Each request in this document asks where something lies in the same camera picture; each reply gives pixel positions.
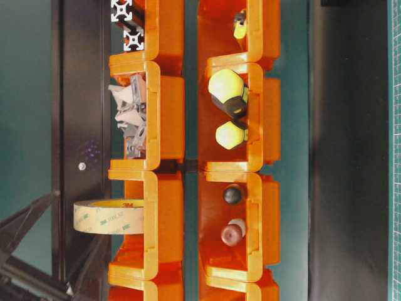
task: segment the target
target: black frame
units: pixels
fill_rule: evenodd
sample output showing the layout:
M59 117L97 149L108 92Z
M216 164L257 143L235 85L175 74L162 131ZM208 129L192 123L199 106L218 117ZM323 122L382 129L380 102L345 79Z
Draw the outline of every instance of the black frame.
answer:
M53 276L74 283L94 239L73 229L73 203L109 198L110 181L110 0L52 0ZM97 147L99 154L82 154ZM80 171L78 164L85 162ZM105 243L111 250L110 237Z

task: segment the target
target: tape roll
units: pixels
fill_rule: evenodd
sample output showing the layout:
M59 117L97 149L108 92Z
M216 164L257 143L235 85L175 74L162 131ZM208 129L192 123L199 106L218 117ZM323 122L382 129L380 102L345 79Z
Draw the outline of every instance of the tape roll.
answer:
M77 202L74 229L94 234L142 234L143 199Z

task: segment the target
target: screw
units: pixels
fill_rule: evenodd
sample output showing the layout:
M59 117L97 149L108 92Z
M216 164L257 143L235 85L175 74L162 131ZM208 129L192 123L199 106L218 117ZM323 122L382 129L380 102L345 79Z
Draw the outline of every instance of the screw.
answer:
M78 169L80 171L84 171L86 169L86 164L84 162L81 162L78 164Z

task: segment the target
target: orange storage bin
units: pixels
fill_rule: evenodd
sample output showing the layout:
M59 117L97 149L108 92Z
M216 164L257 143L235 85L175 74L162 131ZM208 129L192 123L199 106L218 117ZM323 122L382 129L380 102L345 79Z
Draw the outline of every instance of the orange storage bin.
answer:
M234 17L246 9L245 49L233 36ZM255 62L271 70L280 56L280 0L200 0L200 68Z
M184 288L182 271L160 271L153 280L137 280L110 277L111 285L108 301L183 301Z
M134 73L145 73L147 136L145 159L113 159L111 169L153 170L161 160L183 161L185 156L185 83L181 77L160 74L152 61L113 66L110 74L123 85Z
M221 69L230 68L249 86L246 146L227 150L216 141L216 129L231 120L218 109L208 91L210 77ZM206 171L259 171L265 163L280 160L280 81L265 78L255 63L208 68L199 87L199 164Z
M246 188L246 198L231 205L223 199L232 183ZM236 246L221 240L221 230L234 218L246 222L246 235ZM280 186L271 176L252 172L199 173L199 254L208 277L256 282L266 265L280 261Z
M184 56L184 0L144 0L138 5L145 9L144 49L112 55L110 68L154 60L165 74L181 75Z
M199 273L200 301L279 301L279 286L270 270L256 283L205 276Z
M159 270L181 266L184 249L182 177L152 171L109 170L111 180L123 180L125 198L143 199L142 235L125 235L109 265L109 277L151 280Z

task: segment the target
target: black metal bar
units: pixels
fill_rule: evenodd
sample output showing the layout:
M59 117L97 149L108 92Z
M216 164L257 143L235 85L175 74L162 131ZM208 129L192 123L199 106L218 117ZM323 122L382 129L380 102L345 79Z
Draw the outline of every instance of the black metal bar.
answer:
M74 301L106 300L108 297L107 267L111 253L109 236L97 235L90 250L74 286Z
M44 211L59 200L60 193L47 194L34 200L29 206L0 222L0 267L11 256L26 233L32 228Z
M25 283L54 300L67 301L71 299L66 294L67 285L16 257L8 258L7 262L0 268L0 274Z
M0 301L42 301L29 290L25 290L11 282L9 277L0 276Z
M109 198L110 0L53 0L53 275L76 282L93 235L73 229L73 203ZM85 163L80 170L78 165Z
M51 116L51 187L60 191L60 202L54 203L52 212L52 274L65 279L64 193L63 193L63 0L51 1L53 107Z

